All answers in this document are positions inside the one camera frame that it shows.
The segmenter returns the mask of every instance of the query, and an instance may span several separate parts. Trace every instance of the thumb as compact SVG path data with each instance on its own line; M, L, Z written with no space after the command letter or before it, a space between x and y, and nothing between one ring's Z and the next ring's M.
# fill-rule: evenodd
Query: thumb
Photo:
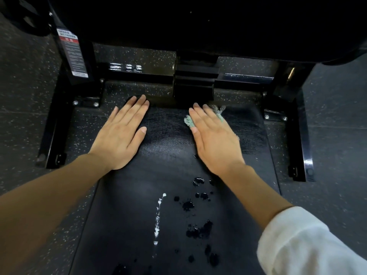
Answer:
M141 142L143 142L144 140L145 133L146 133L146 127L145 126L140 127L140 129L136 131L134 138L131 140L131 143L128 145L127 150L129 150L133 154L136 154Z
M203 139L201 137L200 131L197 129L196 126L193 126L190 129L191 129L192 134L194 135L194 140L195 140L195 143L196 143L197 151L198 152L203 151L204 150L204 143L203 143Z

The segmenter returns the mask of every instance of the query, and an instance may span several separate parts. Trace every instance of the bare forearm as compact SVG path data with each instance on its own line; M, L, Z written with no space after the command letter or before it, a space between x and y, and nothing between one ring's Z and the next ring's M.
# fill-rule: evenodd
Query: bare forearm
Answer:
M95 155L30 181L0 197L0 270L11 272L40 248L71 207L109 169Z
M233 166L221 179L232 190L262 229L284 209L292 207L245 164Z

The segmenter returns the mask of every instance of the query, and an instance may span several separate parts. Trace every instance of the person's right hand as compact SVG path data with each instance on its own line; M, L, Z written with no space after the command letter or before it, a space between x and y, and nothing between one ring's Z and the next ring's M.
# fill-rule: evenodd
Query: person's right hand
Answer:
M189 109L195 124L191 131L197 153L212 173L222 177L233 166L245 165L240 141L228 123L222 122L209 106L204 105L203 109L197 103Z

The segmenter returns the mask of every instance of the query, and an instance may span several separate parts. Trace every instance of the hand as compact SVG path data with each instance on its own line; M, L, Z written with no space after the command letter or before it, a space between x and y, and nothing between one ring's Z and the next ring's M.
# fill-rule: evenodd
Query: hand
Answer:
M209 106L204 105L203 109L197 103L189 109L195 124L191 131L197 153L212 173L222 177L234 165L245 165L240 141L228 123L222 122Z
M133 96L119 111L112 111L105 125L99 131L89 154L106 161L109 170L124 167L136 154L146 133L146 127L139 124L149 107L149 101L142 95L136 102Z

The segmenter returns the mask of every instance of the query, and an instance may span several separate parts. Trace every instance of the white sleeve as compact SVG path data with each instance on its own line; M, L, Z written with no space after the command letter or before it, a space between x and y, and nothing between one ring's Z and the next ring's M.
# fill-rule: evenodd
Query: white sleeve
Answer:
M367 274L367 261L303 208L288 208L265 228L257 257L267 275Z

